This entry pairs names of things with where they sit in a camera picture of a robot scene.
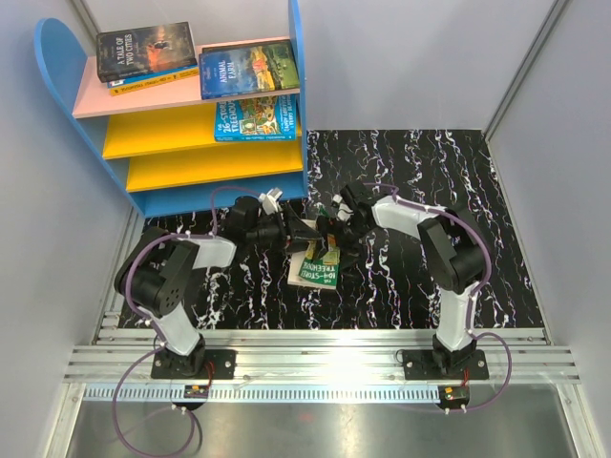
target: book cover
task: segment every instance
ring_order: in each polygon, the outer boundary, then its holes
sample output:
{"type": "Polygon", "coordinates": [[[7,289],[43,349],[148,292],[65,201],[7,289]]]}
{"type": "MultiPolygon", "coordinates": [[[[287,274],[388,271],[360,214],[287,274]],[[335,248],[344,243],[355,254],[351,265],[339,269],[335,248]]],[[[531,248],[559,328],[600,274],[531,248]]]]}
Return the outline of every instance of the book cover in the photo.
{"type": "MultiPolygon", "coordinates": [[[[304,222],[310,227],[316,227],[316,221],[312,219],[304,219],[304,222]]],[[[335,244],[335,238],[328,236],[329,251],[321,260],[313,260],[315,246],[312,242],[306,252],[291,256],[287,283],[316,289],[337,289],[340,250],[335,244]]]]}
{"type": "Polygon", "coordinates": [[[204,48],[200,54],[201,98],[299,88],[290,40],[204,48]]]}
{"type": "Polygon", "coordinates": [[[103,32],[96,41],[103,83],[198,64],[187,22],[103,32]]]}
{"type": "Polygon", "coordinates": [[[295,95],[217,103],[214,138],[217,141],[294,140],[297,138],[295,95]]]}
{"type": "Polygon", "coordinates": [[[121,95],[147,89],[160,84],[171,83],[190,76],[200,74],[198,67],[185,67],[177,71],[168,71],[161,73],[151,73],[144,76],[136,76],[134,78],[119,79],[108,83],[111,95],[121,95]]]}

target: book title text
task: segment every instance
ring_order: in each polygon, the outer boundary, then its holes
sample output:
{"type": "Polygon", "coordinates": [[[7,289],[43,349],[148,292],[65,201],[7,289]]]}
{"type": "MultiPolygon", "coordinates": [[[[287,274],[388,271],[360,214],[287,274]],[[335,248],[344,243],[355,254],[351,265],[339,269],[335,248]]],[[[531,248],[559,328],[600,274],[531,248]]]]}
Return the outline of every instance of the book title text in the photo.
{"type": "Polygon", "coordinates": [[[233,62],[225,62],[224,60],[219,62],[219,81],[221,83],[226,83],[227,80],[236,77],[236,67],[233,62]]]}
{"type": "Polygon", "coordinates": [[[280,112],[282,113],[282,130],[283,132],[289,132],[295,125],[295,114],[290,103],[290,96],[278,97],[278,99],[280,100],[280,112]]]}
{"type": "Polygon", "coordinates": [[[116,38],[116,61],[119,65],[131,65],[134,63],[134,45],[132,35],[127,33],[124,38],[116,38]]]}
{"type": "Polygon", "coordinates": [[[240,131],[238,125],[238,112],[234,102],[219,103],[219,114],[221,118],[219,128],[224,134],[233,134],[240,131]]]}

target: blue bookshelf frame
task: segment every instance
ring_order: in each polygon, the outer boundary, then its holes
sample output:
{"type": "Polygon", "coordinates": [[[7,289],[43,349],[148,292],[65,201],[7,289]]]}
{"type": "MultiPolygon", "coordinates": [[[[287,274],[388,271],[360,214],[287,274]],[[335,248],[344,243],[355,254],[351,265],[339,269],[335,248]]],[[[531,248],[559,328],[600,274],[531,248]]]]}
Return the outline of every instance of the blue bookshelf frame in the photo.
{"type": "MultiPolygon", "coordinates": [[[[78,94],[87,54],[70,29],[58,19],[41,19],[34,33],[34,51],[38,68],[53,99],[82,136],[89,149],[111,176],[115,184],[132,205],[146,218],[189,213],[210,209],[210,196],[220,186],[235,185],[265,193],[279,187],[283,198],[307,196],[307,123],[306,123],[306,63],[304,59],[304,37],[298,0],[288,0],[289,35],[297,61],[300,78],[299,114],[302,125],[302,172],[232,179],[154,191],[129,193],[125,186],[129,171],[129,158],[105,160],[102,157],[108,116],[76,119],[73,117],[74,103],[78,94]]],[[[215,207],[232,205],[239,192],[218,193],[215,207]]]]}

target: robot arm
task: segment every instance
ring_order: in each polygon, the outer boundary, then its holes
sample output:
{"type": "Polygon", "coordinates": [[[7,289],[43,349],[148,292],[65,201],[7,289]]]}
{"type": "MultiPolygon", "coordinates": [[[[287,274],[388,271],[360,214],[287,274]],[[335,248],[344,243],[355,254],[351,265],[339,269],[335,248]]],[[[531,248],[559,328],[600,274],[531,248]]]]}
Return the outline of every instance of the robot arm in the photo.
{"type": "Polygon", "coordinates": [[[484,240],[466,206],[442,208],[395,196],[375,197],[361,182],[347,185],[334,199],[339,206],[334,235],[350,253],[359,239],[375,227],[393,229],[420,240],[432,279],[441,287],[439,326],[433,338],[433,358],[442,373],[464,368],[474,354],[475,292],[484,277],[486,261],[477,240],[448,214],[460,219],[484,240]]]}

